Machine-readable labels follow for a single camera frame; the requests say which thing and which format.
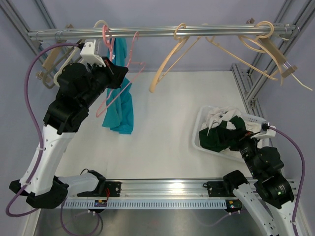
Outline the thick pink plastic hanger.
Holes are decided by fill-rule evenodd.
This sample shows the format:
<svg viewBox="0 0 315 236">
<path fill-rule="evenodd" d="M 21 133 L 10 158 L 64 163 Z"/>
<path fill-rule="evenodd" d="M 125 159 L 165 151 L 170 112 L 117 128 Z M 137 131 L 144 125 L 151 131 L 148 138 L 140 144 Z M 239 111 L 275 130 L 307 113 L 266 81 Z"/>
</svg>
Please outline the thick pink plastic hanger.
<svg viewBox="0 0 315 236">
<path fill-rule="evenodd" d="M 112 62 L 114 58 L 114 44 L 115 44 L 115 39 L 111 38 L 110 36 L 107 35 L 107 31 L 109 30 L 109 27 L 104 24 L 102 26 L 102 38 L 104 45 L 108 48 L 109 50 L 109 59 Z"/>
</svg>

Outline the dark green t shirt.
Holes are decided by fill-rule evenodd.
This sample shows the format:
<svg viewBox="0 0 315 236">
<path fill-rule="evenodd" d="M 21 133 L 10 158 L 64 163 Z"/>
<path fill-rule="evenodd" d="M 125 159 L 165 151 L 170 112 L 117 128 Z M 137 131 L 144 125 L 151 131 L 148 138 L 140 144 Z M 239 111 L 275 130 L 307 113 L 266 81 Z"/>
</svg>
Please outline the dark green t shirt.
<svg viewBox="0 0 315 236">
<path fill-rule="evenodd" d="M 240 143 L 252 132 L 246 129 L 244 120 L 235 116 L 229 121 L 222 121 L 213 128 L 204 128 L 199 131 L 199 142 L 202 148 L 214 152 L 221 152 L 225 149 L 238 151 Z"/>
</svg>

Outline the beige plastic hanger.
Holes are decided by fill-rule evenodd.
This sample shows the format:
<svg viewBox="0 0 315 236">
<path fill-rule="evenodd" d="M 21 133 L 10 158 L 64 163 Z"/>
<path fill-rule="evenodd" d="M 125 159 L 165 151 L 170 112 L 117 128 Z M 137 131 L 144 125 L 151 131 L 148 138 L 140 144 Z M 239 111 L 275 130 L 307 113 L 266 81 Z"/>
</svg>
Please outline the beige plastic hanger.
<svg viewBox="0 0 315 236">
<path fill-rule="evenodd" d="M 164 68 L 167 66 L 170 59 L 179 52 L 187 43 L 190 36 L 179 36 L 178 31 L 186 29 L 187 25 L 185 23 L 180 23 L 177 28 L 175 29 L 173 33 L 173 39 L 177 41 L 178 43 L 175 45 L 175 47 L 170 51 L 170 53 L 167 55 L 167 57 L 164 59 L 164 61 L 161 63 L 160 67 L 158 68 L 157 72 L 155 73 L 153 80 L 149 87 L 149 92 L 154 93 L 157 84 L 165 77 L 165 75 L 178 63 L 178 61 L 186 55 L 186 53 L 202 38 L 202 36 L 197 36 L 196 40 L 182 53 L 181 56 L 178 57 L 178 59 L 165 71 L 163 72 Z"/>
</svg>

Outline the teal blue t shirt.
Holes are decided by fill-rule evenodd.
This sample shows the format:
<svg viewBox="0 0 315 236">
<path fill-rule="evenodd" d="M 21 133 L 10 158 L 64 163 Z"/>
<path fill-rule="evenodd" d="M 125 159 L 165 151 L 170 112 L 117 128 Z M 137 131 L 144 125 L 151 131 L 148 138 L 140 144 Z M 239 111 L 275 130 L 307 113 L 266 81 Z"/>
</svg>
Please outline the teal blue t shirt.
<svg viewBox="0 0 315 236">
<path fill-rule="evenodd" d="M 118 66 L 125 66 L 127 57 L 127 43 L 124 38 L 117 38 L 114 42 L 112 62 Z M 124 78 L 123 83 L 118 89 L 109 89 L 107 96 L 109 105 L 102 127 L 109 128 L 119 134 L 130 135 L 133 131 L 134 115 L 132 96 L 129 92 L 132 83 L 128 78 Z"/>
</svg>

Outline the cream white t shirt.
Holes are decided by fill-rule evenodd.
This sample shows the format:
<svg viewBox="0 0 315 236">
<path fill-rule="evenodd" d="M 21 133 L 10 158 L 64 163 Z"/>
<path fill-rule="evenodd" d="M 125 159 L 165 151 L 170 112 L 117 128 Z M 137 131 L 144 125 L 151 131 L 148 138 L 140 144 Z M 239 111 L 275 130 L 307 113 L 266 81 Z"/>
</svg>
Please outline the cream white t shirt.
<svg viewBox="0 0 315 236">
<path fill-rule="evenodd" d="M 202 124 L 201 130 L 204 128 L 213 128 L 218 126 L 223 120 L 229 121 L 233 117 L 239 116 L 242 118 L 242 113 L 239 109 L 232 108 L 232 107 L 225 107 L 225 108 L 216 108 L 211 110 L 207 117 L 206 121 Z M 259 124 L 252 124 L 249 122 L 245 122 L 246 129 L 253 134 L 258 133 L 261 130 L 261 125 Z"/>
</svg>

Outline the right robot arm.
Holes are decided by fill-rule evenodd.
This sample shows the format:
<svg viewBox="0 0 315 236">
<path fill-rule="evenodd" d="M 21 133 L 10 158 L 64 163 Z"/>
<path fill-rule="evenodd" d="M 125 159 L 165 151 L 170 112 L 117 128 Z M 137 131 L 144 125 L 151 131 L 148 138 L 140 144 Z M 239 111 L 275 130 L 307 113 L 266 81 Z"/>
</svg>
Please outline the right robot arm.
<svg viewBox="0 0 315 236">
<path fill-rule="evenodd" d="M 251 132 L 237 137 L 231 146 L 239 151 L 252 177 L 256 191 L 239 171 L 223 177 L 223 191 L 234 195 L 245 206 L 262 234 L 265 236 L 297 236 L 297 197 L 281 173 L 284 164 L 275 147 L 258 148 Z"/>
</svg>

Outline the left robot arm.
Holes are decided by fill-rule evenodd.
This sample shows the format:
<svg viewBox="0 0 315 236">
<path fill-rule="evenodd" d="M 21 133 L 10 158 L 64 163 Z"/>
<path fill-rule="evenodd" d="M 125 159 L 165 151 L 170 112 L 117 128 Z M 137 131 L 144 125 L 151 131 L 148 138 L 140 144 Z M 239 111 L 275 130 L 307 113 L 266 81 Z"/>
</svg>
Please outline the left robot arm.
<svg viewBox="0 0 315 236">
<path fill-rule="evenodd" d="M 21 193 L 35 209 L 54 209 L 69 196 L 105 197 L 106 178 L 89 170 L 71 177 L 55 175 L 67 146 L 89 115 L 90 106 L 106 89 L 117 89 L 128 68 L 102 57 L 104 65 L 73 63 L 58 77 L 56 99 L 49 105 L 39 134 L 41 141 L 25 176 L 10 183 L 10 190 Z"/>
</svg>

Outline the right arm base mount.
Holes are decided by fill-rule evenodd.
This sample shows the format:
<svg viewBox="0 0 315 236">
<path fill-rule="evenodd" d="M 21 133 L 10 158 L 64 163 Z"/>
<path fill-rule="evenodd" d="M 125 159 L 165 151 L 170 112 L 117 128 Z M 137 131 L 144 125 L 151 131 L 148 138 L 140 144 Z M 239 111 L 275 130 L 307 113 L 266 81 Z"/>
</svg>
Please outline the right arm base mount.
<svg viewBox="0 0 315 236">
<path fill-rule="evenodd" d="M 233 194 L 233 185 L 226 181 L 209 181 L 203 184 L 207 189 L 209 197 L 235 197 Z"/>
</svg>

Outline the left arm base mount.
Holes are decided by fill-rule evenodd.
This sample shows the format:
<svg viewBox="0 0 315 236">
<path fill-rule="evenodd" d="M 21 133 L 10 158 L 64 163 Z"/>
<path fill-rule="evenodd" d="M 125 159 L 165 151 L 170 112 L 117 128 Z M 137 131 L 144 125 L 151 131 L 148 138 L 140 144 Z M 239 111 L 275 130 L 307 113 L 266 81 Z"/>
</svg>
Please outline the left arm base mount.
<svg viewBox="0 0 315 236">
<path fill-rule="evenodd" d="M 77 197 L 120 197 L 120 181 L 101 181 L 93 191 L 78 193 Z"/>
</svg>

